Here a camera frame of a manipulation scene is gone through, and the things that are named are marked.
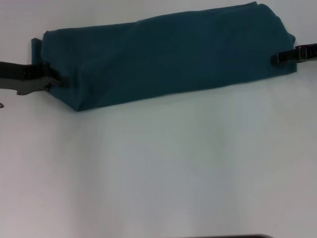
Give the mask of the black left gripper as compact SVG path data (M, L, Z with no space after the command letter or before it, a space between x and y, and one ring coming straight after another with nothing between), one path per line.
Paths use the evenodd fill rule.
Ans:
M0 88L15 90L17 95L28 95L33 92L46 91L51 87L69 87L63 77L49 63L15 64L0 63Z

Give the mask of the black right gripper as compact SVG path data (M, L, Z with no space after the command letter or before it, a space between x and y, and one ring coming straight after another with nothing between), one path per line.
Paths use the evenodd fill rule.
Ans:
M317 43L296 46L295 49L276 53L270 57L270 63L279 65L286 62L307 62L317 60Z

